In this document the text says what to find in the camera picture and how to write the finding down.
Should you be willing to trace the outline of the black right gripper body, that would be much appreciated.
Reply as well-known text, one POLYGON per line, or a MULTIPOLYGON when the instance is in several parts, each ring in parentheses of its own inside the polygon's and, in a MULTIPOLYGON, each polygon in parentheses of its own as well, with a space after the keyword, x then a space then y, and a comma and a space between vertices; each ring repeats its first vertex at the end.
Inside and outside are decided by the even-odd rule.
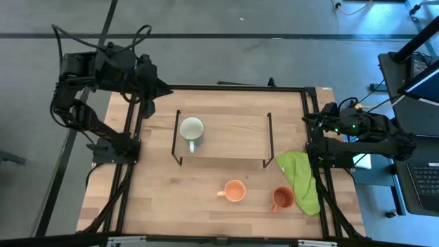
POLYGON ((335 102, 325 104, 320 113, 322 118, 319 127, 334 132, 342 132, 346 129, 346 112, 340 110, 335 102))

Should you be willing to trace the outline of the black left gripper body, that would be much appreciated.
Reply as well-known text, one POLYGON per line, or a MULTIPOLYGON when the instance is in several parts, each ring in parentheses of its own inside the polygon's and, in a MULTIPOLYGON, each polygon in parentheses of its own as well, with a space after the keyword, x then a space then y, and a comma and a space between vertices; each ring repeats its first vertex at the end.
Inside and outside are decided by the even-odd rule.
POLYGON ((158 97, 157 67, 152 63, 149 55, 142 54, 139 57, 135 76, 143 99, 152 101, 158 97))

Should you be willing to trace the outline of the green mug white interior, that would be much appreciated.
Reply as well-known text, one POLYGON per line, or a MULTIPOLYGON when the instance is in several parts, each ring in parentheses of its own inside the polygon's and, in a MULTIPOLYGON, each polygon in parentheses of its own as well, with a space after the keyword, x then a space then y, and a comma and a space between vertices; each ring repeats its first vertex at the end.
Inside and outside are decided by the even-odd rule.
POLYGON ((188 117, 182 120, 179 133, 188 144, 190 153, 194 154, 204 141, 204 124, 197 117, 188 117))

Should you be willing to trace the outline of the dark orange mug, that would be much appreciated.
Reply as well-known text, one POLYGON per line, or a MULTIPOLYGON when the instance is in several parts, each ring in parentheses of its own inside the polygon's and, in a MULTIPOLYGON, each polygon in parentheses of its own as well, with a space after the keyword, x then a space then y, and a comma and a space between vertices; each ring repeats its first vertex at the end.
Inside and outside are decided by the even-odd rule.
POLYGON ((271 196, 271 212, 276 213, 279 209, 286 209, 294 203, 294 193, 289 187, 278 187, 271 196))

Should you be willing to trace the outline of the wooden shelf black metal legs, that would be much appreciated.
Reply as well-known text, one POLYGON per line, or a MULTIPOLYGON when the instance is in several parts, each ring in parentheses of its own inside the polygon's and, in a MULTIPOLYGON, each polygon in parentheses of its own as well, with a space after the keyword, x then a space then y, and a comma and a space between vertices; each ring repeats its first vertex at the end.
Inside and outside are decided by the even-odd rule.
POLYGON ((235 158, 261 160, 266 168, 274 159, 272 113, 266 115, 189 114, 176 111, 171 155, 184 158, 235 158), (194 154, 179 133, 183 119, 197 117, 204 124, 204 141, 194 154))

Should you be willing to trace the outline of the light orange mug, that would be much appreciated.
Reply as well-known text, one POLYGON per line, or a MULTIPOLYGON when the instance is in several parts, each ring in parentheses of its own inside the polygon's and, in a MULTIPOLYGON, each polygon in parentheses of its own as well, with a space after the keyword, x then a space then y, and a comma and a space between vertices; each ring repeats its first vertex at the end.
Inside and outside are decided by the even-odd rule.
POLYGON ((222 191, 217 192, 217 196, 225 197, 230 202, 239 202, 246 195, 246 187, 240 180, 230 180, 226 183, 222 191))

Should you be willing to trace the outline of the green cloth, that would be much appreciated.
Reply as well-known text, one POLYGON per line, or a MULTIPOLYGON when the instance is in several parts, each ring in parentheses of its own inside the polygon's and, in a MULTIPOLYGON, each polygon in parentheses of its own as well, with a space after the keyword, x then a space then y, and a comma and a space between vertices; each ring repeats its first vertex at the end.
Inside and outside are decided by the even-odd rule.
POLYGON ((296 204, 308 216, 320 213, 316 179, 306 152, 291 151, 278 155, 275 161, 286 177, 296 204))

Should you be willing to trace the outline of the dark grey desk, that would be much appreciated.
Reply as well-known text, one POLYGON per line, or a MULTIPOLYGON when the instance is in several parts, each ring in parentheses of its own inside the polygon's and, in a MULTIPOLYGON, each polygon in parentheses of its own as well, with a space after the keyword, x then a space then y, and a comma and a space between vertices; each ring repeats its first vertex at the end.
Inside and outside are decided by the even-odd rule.
POLYGON ((411 158, 394 162, 405 208, 414 215, 439 217, 439 196, 430 197, 427 205, 423 205, 408 167, 411 163, 416 165, 439 163, 439 106, 410 97, 397 101, 398 90, 406 79, 407 66, 393 62, 390 54, 380 54, 378 59, 389 97, 395 104, 392 107, 393 122, 404 131, 416 135, 417 148, 411 158))

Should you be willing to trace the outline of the computer monitor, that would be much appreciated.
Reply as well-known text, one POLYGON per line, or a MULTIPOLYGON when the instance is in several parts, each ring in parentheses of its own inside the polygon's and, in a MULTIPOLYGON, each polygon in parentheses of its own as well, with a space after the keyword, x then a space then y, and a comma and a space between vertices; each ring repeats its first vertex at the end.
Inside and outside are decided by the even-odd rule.
POLYGON ((398 93, 439 106, 439 67, 430 67, 408 80, 398 93))

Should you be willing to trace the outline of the black laptop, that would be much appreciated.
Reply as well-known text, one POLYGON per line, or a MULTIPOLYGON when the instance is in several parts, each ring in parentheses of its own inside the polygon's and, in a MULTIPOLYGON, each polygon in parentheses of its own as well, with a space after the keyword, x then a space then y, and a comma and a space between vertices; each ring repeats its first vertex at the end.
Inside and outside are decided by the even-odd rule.
POLYGON ((420 206, 439 213, 439 138, 417 137, 407 170, 420 206))

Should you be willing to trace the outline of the black pole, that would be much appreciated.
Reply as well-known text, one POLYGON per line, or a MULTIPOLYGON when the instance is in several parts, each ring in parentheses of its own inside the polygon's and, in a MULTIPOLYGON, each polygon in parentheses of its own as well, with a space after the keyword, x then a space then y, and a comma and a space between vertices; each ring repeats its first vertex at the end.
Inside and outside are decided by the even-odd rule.
POLYGON ((406 58, 411 56, 421 45, 427 42, 436 32, 439 31, 439 24, 431 22, 413 39, 411 39, 403 48, 392 56, 395 63, 402 63, 406 58))

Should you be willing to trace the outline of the grey metal stand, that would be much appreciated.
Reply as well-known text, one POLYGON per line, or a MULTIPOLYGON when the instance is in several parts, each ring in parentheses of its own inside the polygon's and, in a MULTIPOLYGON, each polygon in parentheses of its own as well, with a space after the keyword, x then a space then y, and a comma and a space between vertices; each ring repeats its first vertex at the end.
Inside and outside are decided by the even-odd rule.
MULTIPOLYGON (((439 0, 406 0, 405 6, 418 32, 439 16, 439 0)), ((424 47, 430 56, 439 56, 439 33, 434 34, 424 47)))

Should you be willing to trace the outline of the grey floor object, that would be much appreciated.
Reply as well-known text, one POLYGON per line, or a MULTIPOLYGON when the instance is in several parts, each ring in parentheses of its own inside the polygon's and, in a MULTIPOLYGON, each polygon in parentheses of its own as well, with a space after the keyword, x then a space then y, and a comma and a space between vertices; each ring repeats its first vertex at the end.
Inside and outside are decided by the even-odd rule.
POLYGON ((0 150, 0 164, 2 162, 13 162, 19 165, 24 165, 26 159, 15 154, 0 150))

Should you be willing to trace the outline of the black crossbar with silver brackets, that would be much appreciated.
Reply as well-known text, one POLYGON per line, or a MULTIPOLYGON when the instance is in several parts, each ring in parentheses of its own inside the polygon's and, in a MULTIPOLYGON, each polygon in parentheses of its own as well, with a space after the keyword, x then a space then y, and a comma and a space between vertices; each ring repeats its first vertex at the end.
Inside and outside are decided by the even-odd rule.
POLYGON ((288 245, 293 247, 426 247, 411 244, 380 242, 345 237, 327 237, 323 239, 269 238, 269 237, 198 237, 171 235, 123 235, 117 232, 76 233, 70 235, 52 235, 0 240, 0 247, 90 247, 115 245, 126 242, 175 242, 213 244, 229 246, 236 244, 288 245))

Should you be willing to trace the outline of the black aluminium table frame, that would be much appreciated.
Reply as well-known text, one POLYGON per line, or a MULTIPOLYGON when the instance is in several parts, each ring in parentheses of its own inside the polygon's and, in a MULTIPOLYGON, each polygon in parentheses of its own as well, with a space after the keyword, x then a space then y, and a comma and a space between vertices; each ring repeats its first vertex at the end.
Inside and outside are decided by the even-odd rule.
POLYGON ((104 121, 128 129, 142 141, 128 192, 107 218, 104 229, 131 235, 198 237, 313 238, 341 236, 344 231, 329 210, 308 216, 298 206, 271 212, 271 196, 287 180, 274 161, 235 158, 184 158, 171 155, 176 111, 189 114, 266 115, 272 113, 274 157, 303 150, 305 110, 333 100, 330 88, 178 85, 156 100, 149 119, 137 116, 113 94, 104 121), (217 196, 230 180, 240 180, 246 195, 239 202, 217 196))

